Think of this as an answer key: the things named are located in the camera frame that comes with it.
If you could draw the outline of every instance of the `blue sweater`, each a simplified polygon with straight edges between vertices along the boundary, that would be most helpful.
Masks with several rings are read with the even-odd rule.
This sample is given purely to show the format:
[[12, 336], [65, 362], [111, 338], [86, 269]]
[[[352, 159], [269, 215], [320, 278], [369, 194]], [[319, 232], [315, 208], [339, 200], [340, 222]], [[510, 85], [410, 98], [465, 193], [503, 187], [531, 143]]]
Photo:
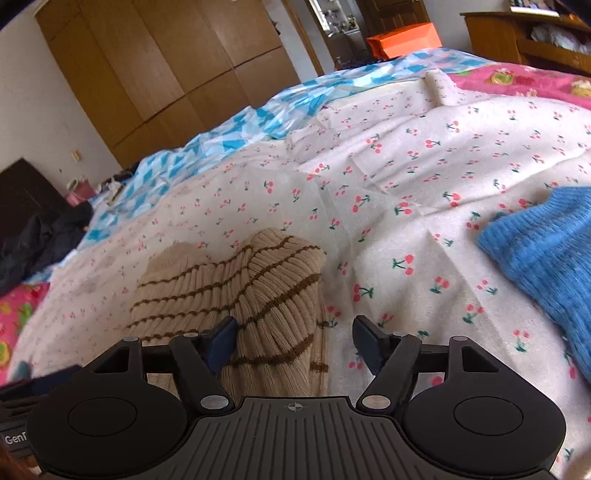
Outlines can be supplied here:
[[591, 381], [591, 187], [559, 187], [542, 205], [498, 215], [478, 244], [564, 329]]

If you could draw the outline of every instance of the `wooden desk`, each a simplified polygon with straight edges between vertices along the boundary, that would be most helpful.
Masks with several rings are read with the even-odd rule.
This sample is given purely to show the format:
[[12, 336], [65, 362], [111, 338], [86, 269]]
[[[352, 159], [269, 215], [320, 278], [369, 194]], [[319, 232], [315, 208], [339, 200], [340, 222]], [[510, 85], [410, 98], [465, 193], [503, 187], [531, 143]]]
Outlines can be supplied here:
[[568, 17], [546, 17], [512, 12], [474, 12], [462, 14], [466, 20], [475, 55], [496, 60], [591, 74], [591, 56], [531, 39], [532, 29], [540, 24], [559, 25], [581, 40], [591, 28]]

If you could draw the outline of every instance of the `black jacket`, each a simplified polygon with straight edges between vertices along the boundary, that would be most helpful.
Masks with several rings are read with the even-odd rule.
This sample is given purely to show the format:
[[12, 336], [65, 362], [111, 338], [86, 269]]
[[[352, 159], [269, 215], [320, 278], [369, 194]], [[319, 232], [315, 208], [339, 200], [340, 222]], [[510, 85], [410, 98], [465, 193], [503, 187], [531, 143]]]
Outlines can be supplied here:
[[63, 260], [84, 237], [92, 213], [90, 203], [84, 202], [69, 207], [54, 222], [35, 215], [19, 235], [5, 239], [0, 252], [0, 296], [23, 278]]

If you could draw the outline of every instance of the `black robotic gripper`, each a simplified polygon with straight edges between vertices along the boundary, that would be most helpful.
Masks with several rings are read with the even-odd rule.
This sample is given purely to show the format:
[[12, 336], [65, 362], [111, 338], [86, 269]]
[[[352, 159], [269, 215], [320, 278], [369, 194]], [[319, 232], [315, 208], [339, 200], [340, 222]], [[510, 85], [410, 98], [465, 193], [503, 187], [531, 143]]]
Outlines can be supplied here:
[[[236, 406], [216, 375], [237, 327], [229, 317], [166, 346], [126, 338], [75, 373], [28, 413], [42, 470], [76, 480], [553, 478], [560, 410], [467, 337], [425, 345], [358, 316], [353, 341], [376, 376], [356, 407], [349, 397]], [[148, 372], [172, 374], [179, 398]], [[445, 380], [411, 398], [422, 372]]]

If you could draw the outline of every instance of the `wardrobe door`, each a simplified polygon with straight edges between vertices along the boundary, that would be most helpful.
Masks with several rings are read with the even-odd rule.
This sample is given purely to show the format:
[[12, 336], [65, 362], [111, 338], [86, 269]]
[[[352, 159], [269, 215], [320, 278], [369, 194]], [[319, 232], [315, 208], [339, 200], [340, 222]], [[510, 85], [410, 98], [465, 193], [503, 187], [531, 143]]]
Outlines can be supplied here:
[[283, 47], [243, 63], [236, 68], [236, 75], [254, 108], [300, 82]]
[[148, 125], [144, 124], [115, 145], [111, 151], [119, 165], [128, 168], [142, 158], [165, 149], [160, 141], [161, 139], [152, 133]]
[[78, 102], [109, 147], [142, 124], [81, 15], [49, 42], [49, 48]]
[[205, 128], [211, 130], [249, 105], [235, 72], [227, 72], [187, 95]]
[[185, 93], [232, 69], [194, 0], [134, 0]]
[[238, 66], [277, 47], [281, 40], [261, 0], [195, 0]]
[[148, 120], [183, 96], [131, 0], [79, 0], [80, 10], [139, 114]]
[[162, 110], [147, 125], [163, 148], [184, 147], [195, 135], [206, 130], [187, 97]]
[[39, 10], [36, 18], [43, 36], [50, 41], [79, 13], [77, 0], [51, 0]]

